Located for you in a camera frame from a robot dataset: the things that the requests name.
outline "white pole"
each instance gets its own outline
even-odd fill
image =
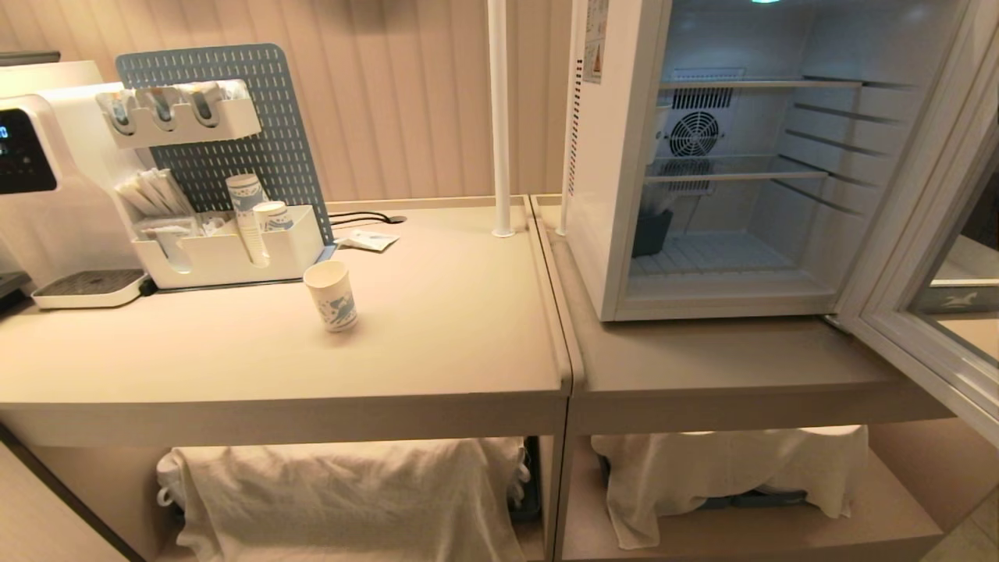
[[[578,2],[573,0],[572,2],[572,26],[569,28],[569,39],[568,39],[568,88],[565,94],[565,141],[564,152],[562,152],[562,206],[561,206],[561,220],[558,222],[558,228],[555,229],[555,234],[559,236],[565,236],[565,221],[568,218],[568,155],[569,155],[569,143],[572,141],[572,115],[575,113],[572,106],[573,94],[575,92],[575,82],[576,82],[576,51],[575,42],[577,40],[576,34],[578,33],[578,25],[576,25],[576,20],[578,19]]]
[[[506,97],[506,0],[489,0],[490,86],[493,98],[493,181],[497,194],[494,236],[513,235],[509,227],[509,120]]]

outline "fridge fan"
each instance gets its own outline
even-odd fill
[[[706,111],[688,113],[676,122],[669,135],[673,156],[707,156],[720,137],[718,120]]]

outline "digital display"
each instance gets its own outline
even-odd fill
[[[0,109],[0,195],[57,187],[31,118],[21,109]]]

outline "glass fridge door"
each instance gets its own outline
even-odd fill
[[[999,34],[978,31],[971,95],[931,113],[840,321],[999,446]]]

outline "fridge shelf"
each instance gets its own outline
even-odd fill
[[[697,88],[862,88],[863,82],[819,78],[739,78],[735,80],[684,80],[660,82],[659,91]]]
[[[629,275],[759,273],[795,267],[748,232],[697,232],[669,236],[658,254],[632,258]]]
[[[777,155],[658,158],[645,168],[645,184],[683,181],[824,179],[829,173]]]

